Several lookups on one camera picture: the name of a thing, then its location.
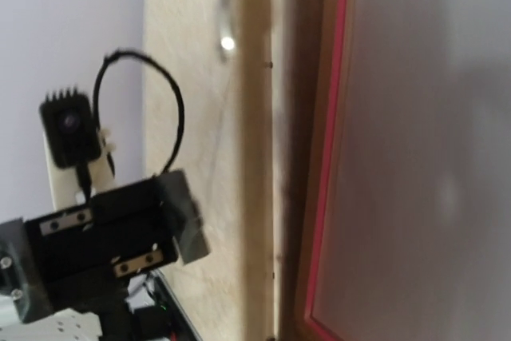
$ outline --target wooden edge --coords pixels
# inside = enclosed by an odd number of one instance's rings
[[[339,11],[340,6],[344,6],[345,10]],[[335,180],[337,175],[338,161],[336,159],[339,158],[343,132],[343,106],[346,100],[346,85],[349,76],[354,7],[355,0],[324,1],[323,37],[315,103],[314,132],[311,143],[311,164],[295,301],[298,331],[304,339],[310,341],[336,340],[325,327],[312,318],[314,286],[317,275],[317,265],[314,264],[319,262],[317,260],[319,258],[317,241],[320,244],[320,238],[323,235],[323,223],[321,221],[324,219],[326,211],[325,208],[323,208],[323,212],[319,209],[320,201],[326,197],[325,206],[331,205],[332,196],[329,196],[324,189]],[[340,64],[336,64],[335,56],[341,60]],[[332,91],[336,93],[333,102],[331,100]],[[331,132],[327,131],[329,120],[335,121],[333,129],[329,129]],[[330,145],[326,145],[326,135],[330,135],[331,140],[333,140]]]

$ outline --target camera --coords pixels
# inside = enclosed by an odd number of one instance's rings
[[[100,157],[101,145],[87,95],[62,90],[47,97],[39,112],[58,168],[85,165]]]

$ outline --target gray surface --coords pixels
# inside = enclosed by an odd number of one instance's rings
[[[92,92],[104,55],[141,47],[144,0],[0,0],[0,221],[52,208],[38,106],[48,90]],[[141,67],[105,76],[103,125],[113,131],[117,181],[143,175]]]
[[[346,341],[511,339],[511,0],[357,0],[314,315]]]

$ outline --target black cable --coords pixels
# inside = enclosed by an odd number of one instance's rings
[[[183,134],[184,134],[184,102],[183,102],[183,96],[181,95],[180,88],[176,81],[173,79],[171,74],[160,64],[155,62],[150,56],[147,56],[146,54],[143,54],[142,52],[138,52],[136,50],[117,50],[113,54],[106,56],[105,60],[103,61],[103,65],[101,66],[99,72],[96,76],[96,81],[94,83],[94,90],[93,90],[93,119],[98,129],[101,129],[101,123],[99,118],[99,91],[101,88],[101,82],[103,81],[103,77],[105,76],[106,70],[115,62],[118,60],[129,57],[132,59],[137,59],[139,61],[144,62],[147,65],[152,66],[156,71],[158,71],[170,84],[170,87],[172,88],[172,91],[174,92],[174,95],[176,96],[176,102],[177,102],[177,115],[178,115],[178,121],[177,121],[177,134],[176,134],[176,142],[174,143],[174,148],[172,150],[172,153],[170,155],[170,158],[165,163],[163,169],[161,170],[162,173],[167,172],[170,167],[172,166],[174,160],[177,157],[177,153],[179,152],[179,148],[181,146],[181,142],[183,141]],[[113,164],[112,157],[109,157],[109,164],[110,168],[112,169],[112,172],[115,173],[115,167]]]

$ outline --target red trim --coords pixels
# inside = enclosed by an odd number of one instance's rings
[[[321,256],[321,245],[325,216],[327,214],[328,181],[330,178],[330,167],[332,161],[332,150],[335,135],[335,117],[337,114],[337,100],[339,96],[339,82],[341,76],[341,65],[343,60],[344,25],[346,21],[347,0],[339,0],[337,5],[337,19],[335,27],[335,45],[332,54],[332,73],[330,92],[328,95],[327,127],[325,130],[325,141],[323,146],[323,163],[321,166],[321,178],[319,182],[318,209],[316,211],[316,222],[312,244],[311,271],[307,285],[307,298],[305,303],[305,321],[319,337],[326,341],[339,341],[340,338],[334,332],[321,324],[312,316],[314,307],[316,283],[318,280],[319,260]]]

